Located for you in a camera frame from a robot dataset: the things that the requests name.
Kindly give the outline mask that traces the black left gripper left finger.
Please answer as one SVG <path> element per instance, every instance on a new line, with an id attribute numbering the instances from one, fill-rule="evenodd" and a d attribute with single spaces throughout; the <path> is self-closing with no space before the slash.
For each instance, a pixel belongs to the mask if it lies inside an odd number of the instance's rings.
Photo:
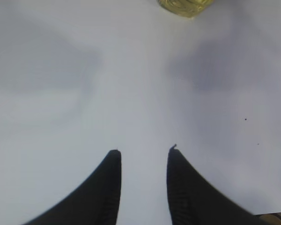
<path id="1" fill-rule="evenodd" d="M 65 199 L 29 225 L 115 225 L 121 195 L 121 152 L 111 150 Z"/>

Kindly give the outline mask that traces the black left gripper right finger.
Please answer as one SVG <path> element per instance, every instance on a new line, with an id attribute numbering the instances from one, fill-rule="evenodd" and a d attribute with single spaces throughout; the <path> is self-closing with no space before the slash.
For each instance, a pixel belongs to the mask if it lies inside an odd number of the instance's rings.
<path id="1" fill-rule="evenodd" d="M 208 183 L 173 145 L 168 153 L 167 199 L 174 225 L 265 225 Z"/>

